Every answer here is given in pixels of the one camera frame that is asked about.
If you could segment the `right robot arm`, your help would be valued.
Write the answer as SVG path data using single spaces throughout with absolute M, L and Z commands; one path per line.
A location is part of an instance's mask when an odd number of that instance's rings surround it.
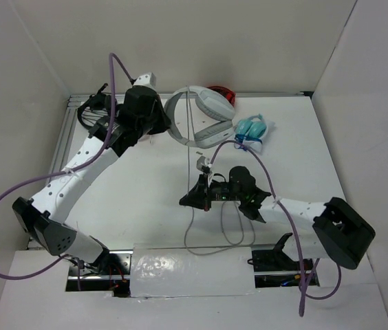
M 204 169 L 197 183 L 179 200 L 181 206 L 208 211 L 216 201 L 237 201 L 240 212 L 260 223 L 289 223 L 296 229 L 313 231 L 314 246 L 302 249 L 302 257 L 329 258 L 339 266 L 356 269 L 376 236 L 376 231 L 344 199 L 304 202 L 273 197 L 256 185 L 245 166 L 230 169 L 228 180 L 216 181 Z

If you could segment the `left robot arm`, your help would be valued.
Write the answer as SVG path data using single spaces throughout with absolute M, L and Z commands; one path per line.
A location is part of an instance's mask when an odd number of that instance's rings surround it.
M 164 133 L 171 124 L 158 93 L 150 87 L 128 89 L 118 110 L 113 133 L 108 132 L 108 119 L 99 120 L 64 168 L 64 175 L 31 198 L 19 197 L 12 204 L 23 229 L 52 256 L 78 258 L 94 274 L 109 268 L 109 250 L 94 237 L 67 225 L 70 211 L 95 179 L 143 135 Z

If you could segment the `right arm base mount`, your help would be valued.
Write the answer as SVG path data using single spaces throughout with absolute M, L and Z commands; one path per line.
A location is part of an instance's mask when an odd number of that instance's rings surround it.
M 293 261 L 283 251 L 293 233 L 284 234 L 277 243 L 268 249 L 252 250 L 247 264 L 255 273 L 256 288 L 296 287 L 301 280 L 298 261 Z

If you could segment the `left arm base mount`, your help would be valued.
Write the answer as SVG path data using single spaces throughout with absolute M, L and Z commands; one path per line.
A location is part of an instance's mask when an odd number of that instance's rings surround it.
M 100 270 L 70 258 L 65 291 L 109 292 L 118 298 L 130 297 L 132 256 L 132 250 L 112 250 Z

